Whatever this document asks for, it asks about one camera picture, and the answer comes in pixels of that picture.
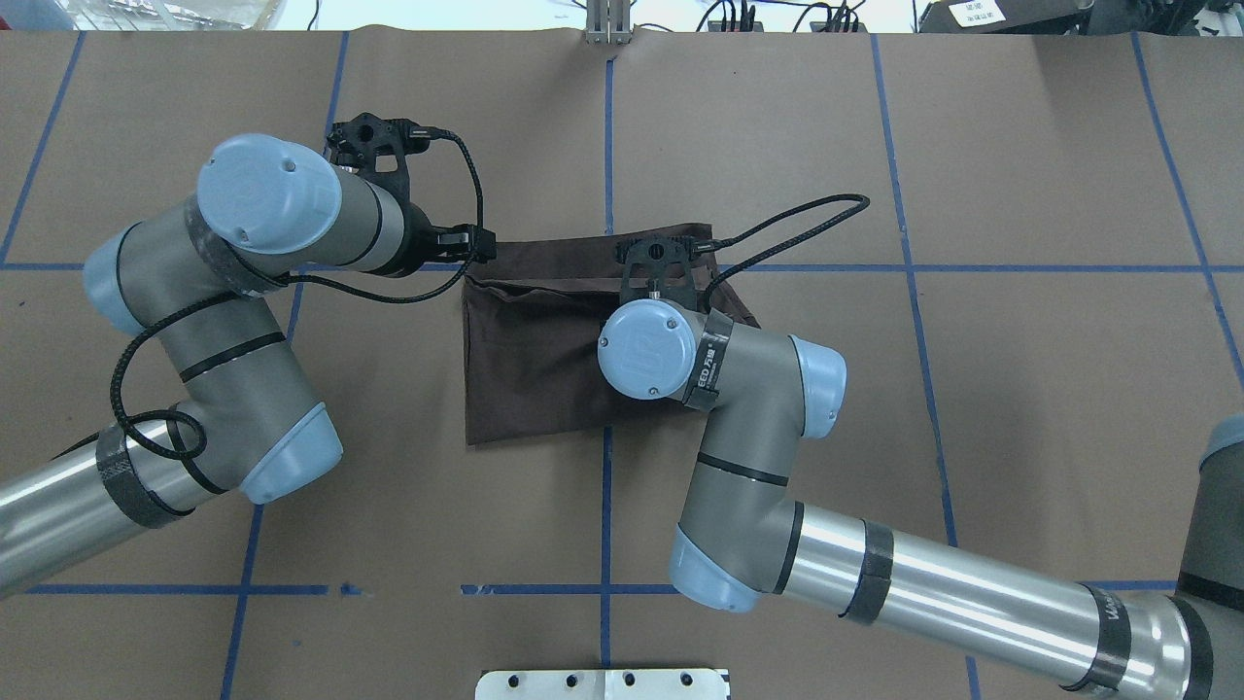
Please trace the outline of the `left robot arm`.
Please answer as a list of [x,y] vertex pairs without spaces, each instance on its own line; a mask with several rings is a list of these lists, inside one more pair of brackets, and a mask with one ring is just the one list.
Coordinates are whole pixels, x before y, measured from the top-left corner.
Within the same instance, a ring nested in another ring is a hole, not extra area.
[[330,155],[270,134],[216,145],[195,190],[85,262],[90,305],[129,337],[108,380],[112,421],[2,487],[2,596],[190,517],[239,491],[271,504],[333,469],[343,446],[267,296],[315,283],[383,296],[309,264],[401,279],[495,255],[484,205],[439,228],[411,201],[407,155],[457,133],[361,114]]

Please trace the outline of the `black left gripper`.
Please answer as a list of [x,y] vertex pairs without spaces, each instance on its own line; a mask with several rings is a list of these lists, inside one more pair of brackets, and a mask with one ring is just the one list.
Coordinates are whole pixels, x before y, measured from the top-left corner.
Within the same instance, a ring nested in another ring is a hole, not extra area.
[[442,264],[489,264],[498,259],[498,236],[480,225],[435,228],[418,205],[382,204],[374,244],[376,276],[401,279],[430,259]]

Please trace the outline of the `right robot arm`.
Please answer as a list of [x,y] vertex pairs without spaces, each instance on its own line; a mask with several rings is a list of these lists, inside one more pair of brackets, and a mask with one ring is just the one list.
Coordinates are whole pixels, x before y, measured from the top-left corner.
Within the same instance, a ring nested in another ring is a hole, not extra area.
[[1199,292],[1018,291],[950,276],[916,300],[769,307],[712,339],[651,301],[605,323],[605,375],[662,424],[613,440],[613,574],[704,588],[631,607],[617,663],[707,656],[749,698],[1242,696],[1242,409]]

